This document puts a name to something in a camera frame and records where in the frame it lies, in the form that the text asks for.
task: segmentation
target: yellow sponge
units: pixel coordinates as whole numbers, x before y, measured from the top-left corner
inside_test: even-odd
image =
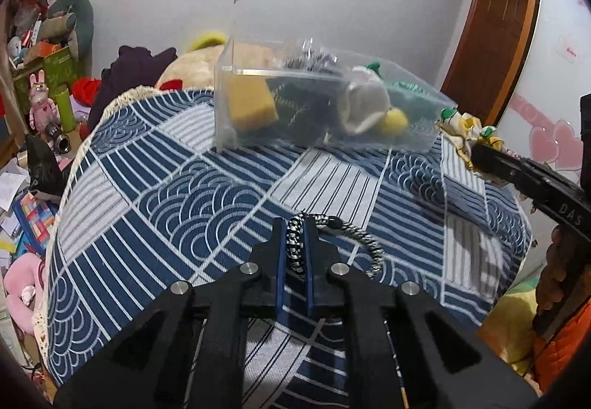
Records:
[[[236,130],[249,132],[279,119],[264,77],[228,74],[225,76],[225,89],[230,120]]]
[[[376,124],[376,130],[386,137],[398,136],[409,126],[406,114],[394,107],[386,112],[385,116]]]

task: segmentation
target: black and white braided cord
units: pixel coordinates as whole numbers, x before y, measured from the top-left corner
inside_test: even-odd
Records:
[[[302,256],[304,250],[302,231],[304,226],[304,219],[306,217],[313,217],[316,227],[329,227],[348,238],[358,241],[371,255],[372,264],[370,269],[366,272],[371,278],[375,277],[376,274],[382,270],[383,266],[383,248],[372,238],[365,230],[360,227],[354,226],[353,224],[343,221],[338,217],[326,214],[306,214],[300,212],[294,215],[287,223],[287,256],[290,261],[291,270],[297,275],[303,276],[305,274],[305,263]]]

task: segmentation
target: blue and white bedspread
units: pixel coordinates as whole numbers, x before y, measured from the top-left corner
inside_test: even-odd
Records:
[[[419,283],[477,327],[506,290],[531,232],[508,190],[438,139],[428,154],[214,143],[212,93],[168,92],[105,121],[64,195],[49,265],[48,368],[58,384],[179,279],[219,278],[268,239],[274,217],[337,215],[386,251],[385,284]],[[370,258],[327,238],[343,261]],[[291,280],[277,322],[251,324],[245,407],[347,407],[343,330],[305,316]]]

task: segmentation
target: pink rabbit figurine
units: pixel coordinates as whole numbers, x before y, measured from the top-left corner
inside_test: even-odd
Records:
[[[36,129],[41,137],[45,137],[45,127],[50,122],[57,122],[57,107],[49,98],[49,89],[45,85],[45,72],[39,71],[39,80],[35,74],[31,74],[31,90],[29,91],[29,102],[31,110],[29,111],[29,125],[31,129]]]

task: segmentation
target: green box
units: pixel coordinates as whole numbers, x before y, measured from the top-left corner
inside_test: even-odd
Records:
[[[72,59],[67,47],[45,58],[38,57],[22,69],[15,71],[13,73],[14,90],[21,111],[26,116],[28,116],[31,107],[29,104],[29,89],[31,88],[29,77],[31,74],[37,74],[41,69],[45,72],[45,83],[49,89],[49,97],[57,95],[58,88],[64,83],[68,89],[72,89],[72,84],[80,78],[78,65]]]

